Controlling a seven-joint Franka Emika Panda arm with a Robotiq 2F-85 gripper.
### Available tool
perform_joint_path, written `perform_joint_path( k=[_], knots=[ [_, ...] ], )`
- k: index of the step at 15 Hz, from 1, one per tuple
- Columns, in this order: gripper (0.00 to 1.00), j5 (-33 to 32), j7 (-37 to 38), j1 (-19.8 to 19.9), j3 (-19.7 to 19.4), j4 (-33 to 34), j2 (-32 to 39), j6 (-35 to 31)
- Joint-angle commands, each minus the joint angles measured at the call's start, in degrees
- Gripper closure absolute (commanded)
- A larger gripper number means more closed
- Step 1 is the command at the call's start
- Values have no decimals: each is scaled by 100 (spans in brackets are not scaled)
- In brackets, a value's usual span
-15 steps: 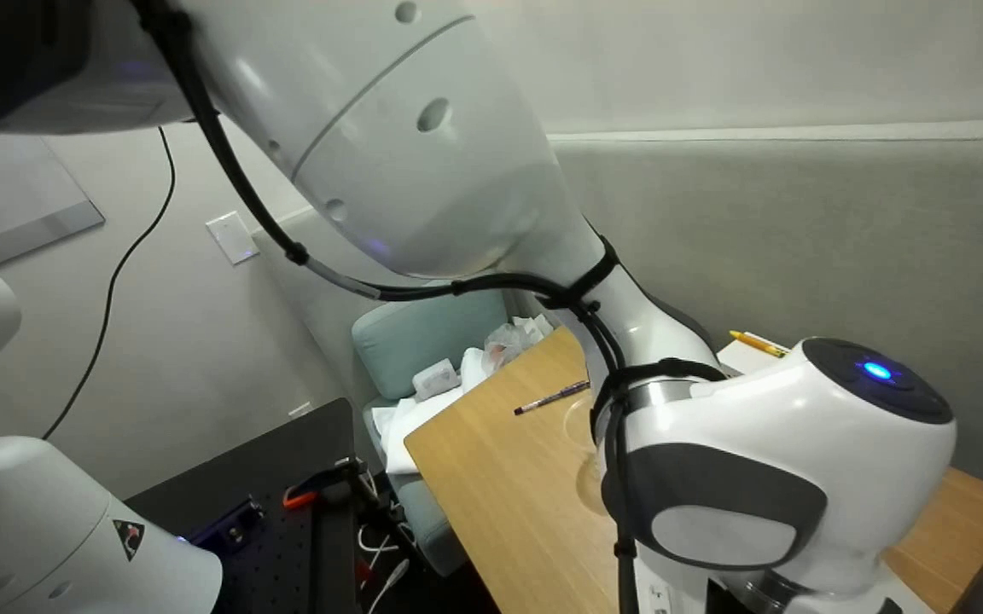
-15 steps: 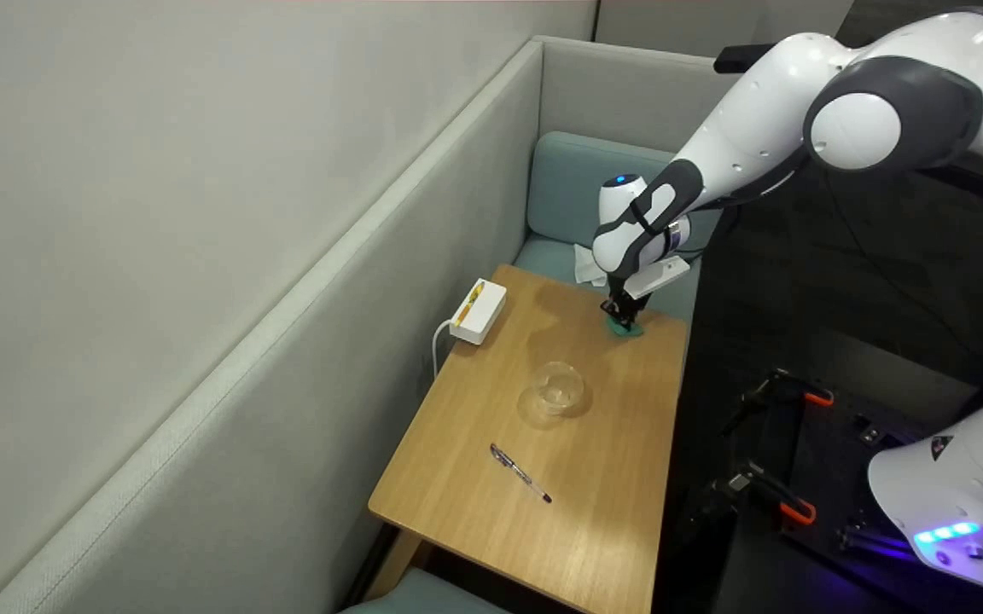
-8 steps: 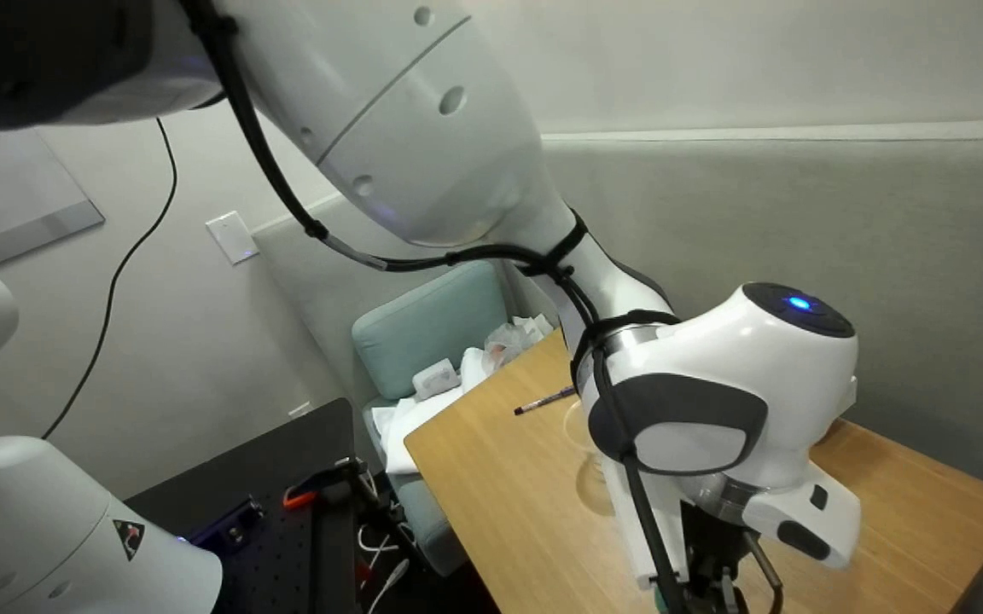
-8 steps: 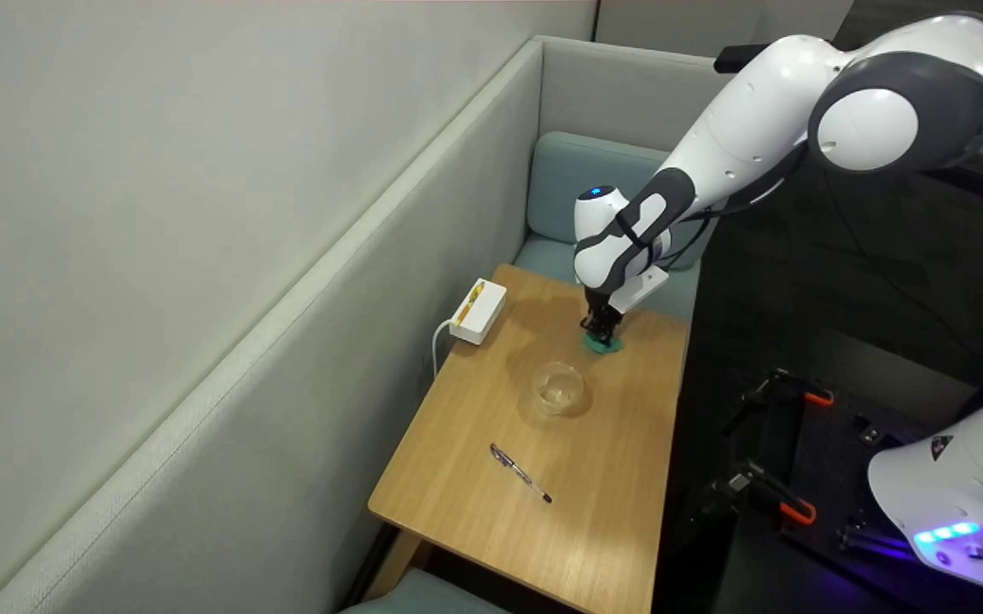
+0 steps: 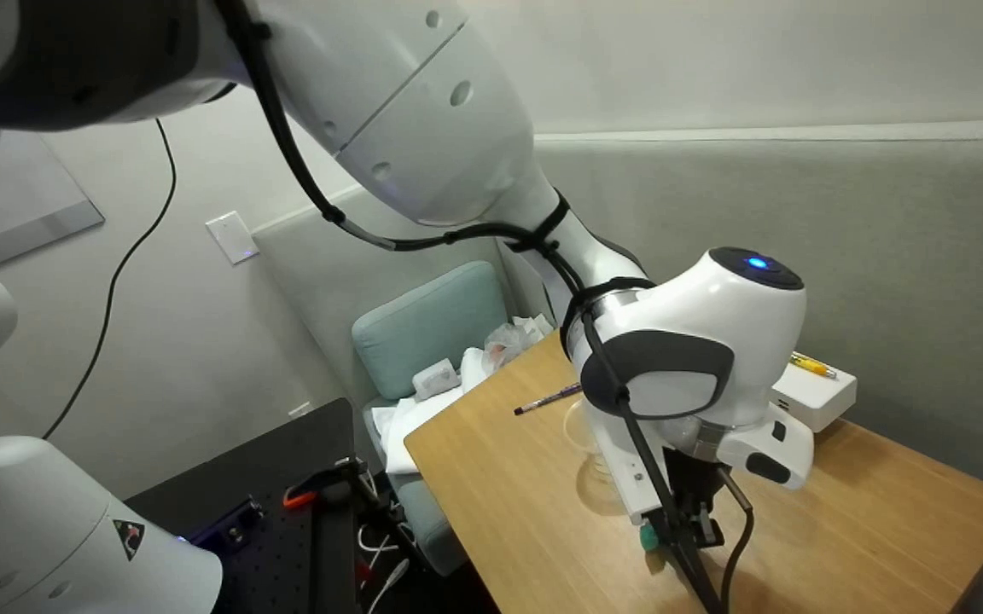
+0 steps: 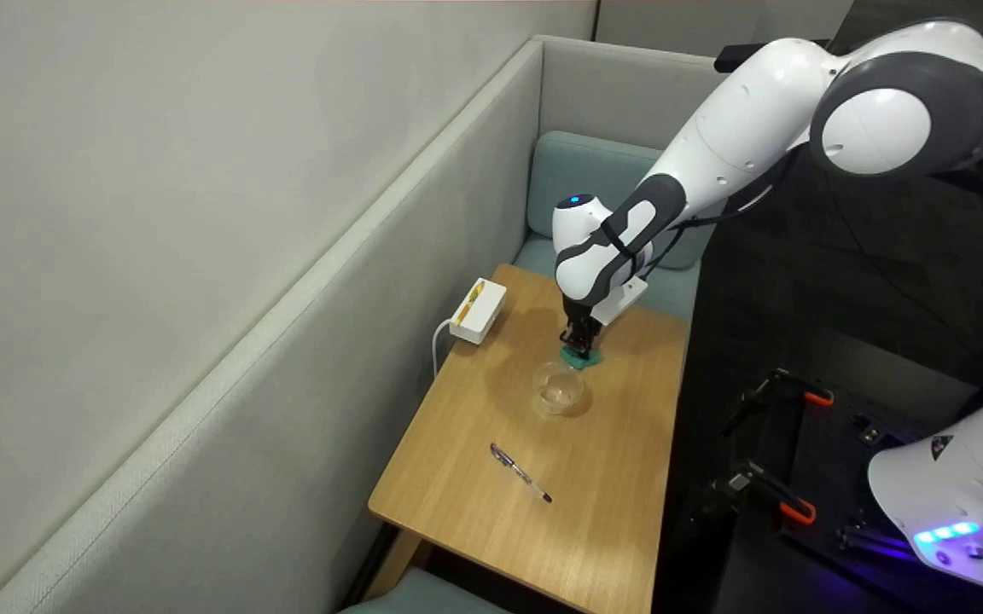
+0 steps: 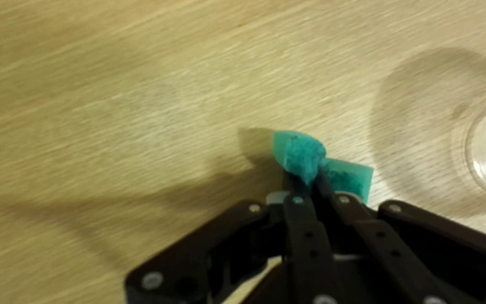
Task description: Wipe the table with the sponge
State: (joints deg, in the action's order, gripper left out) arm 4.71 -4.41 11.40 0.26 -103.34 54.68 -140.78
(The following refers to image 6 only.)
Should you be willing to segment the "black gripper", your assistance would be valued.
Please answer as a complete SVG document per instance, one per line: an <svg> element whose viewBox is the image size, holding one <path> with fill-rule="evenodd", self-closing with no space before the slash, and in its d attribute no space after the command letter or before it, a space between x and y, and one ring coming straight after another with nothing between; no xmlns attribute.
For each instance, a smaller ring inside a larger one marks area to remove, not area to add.
<svg viewBox="0 0 983 614"><path fill-rule="evenodd" d="M567 333L564 333L564 348L567 351L576 351L576 338L586 338L584 342L584 354L597 354L597 331L601 331L601 322L592 316L590 304L586 300L564 300L564 313L567 313Z"/></svg>

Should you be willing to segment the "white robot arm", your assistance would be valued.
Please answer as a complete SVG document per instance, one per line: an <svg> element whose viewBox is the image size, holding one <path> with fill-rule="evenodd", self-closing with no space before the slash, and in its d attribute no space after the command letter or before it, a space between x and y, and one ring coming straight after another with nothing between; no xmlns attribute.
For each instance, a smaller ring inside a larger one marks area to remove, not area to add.
<svg viewBox="0 0 983 614"><path fill-rule="evenodd" d="M680 233L758 205L799 146L855 187L983 165L983 34L926 22L847 54L806 38L752 50L619 209L597 195L551 209L564 348L586 359Z"/></svg>

